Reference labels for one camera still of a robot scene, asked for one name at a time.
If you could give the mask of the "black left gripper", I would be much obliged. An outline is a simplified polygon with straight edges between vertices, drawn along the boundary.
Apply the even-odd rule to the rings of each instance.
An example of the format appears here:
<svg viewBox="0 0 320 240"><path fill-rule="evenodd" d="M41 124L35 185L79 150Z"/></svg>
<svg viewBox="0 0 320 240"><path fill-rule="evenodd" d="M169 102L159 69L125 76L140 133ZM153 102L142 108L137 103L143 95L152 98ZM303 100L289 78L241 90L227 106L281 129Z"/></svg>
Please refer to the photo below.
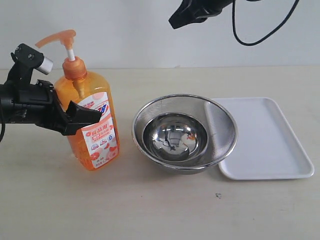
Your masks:
<svg viewBox="0 0 320 240"><path fill-rule="evenodd" d="M73 136L78 130L100 121L102 113L69 102L67 110L60 106L51 82L38 80L25 89L18 88L14 97L14 119L19 124L34 124L63 136Z"/></svg>

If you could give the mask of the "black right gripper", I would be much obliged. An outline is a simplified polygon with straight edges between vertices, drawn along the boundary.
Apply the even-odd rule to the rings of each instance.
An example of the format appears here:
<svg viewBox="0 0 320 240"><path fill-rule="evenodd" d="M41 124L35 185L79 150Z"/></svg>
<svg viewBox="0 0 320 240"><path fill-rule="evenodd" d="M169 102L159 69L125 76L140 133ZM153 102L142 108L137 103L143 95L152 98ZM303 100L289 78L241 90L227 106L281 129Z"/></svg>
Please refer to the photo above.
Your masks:
<svg viewBox="0 0 320 240"><path fill-rule="evenodd" d="M173 29L203 23L208 18L221 14L232 3L232 0L183 0L168 22Z"/></svg>

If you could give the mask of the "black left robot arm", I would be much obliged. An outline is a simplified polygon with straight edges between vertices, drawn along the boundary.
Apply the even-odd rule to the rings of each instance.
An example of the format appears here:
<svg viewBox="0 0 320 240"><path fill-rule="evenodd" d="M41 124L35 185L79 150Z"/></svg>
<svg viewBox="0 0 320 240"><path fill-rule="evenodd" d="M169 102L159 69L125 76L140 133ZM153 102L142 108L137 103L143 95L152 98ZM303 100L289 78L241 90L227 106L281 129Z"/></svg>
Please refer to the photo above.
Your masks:
<svg viewBox="0 0 320 240"><path fill-rule="evenodd" d="M7 124L34 124L74 136L77 130L96 124L102 113L70 101L63 110L53 84L38 80L26 88L6 81L0 85L0 138L5 135Z"/></svg>

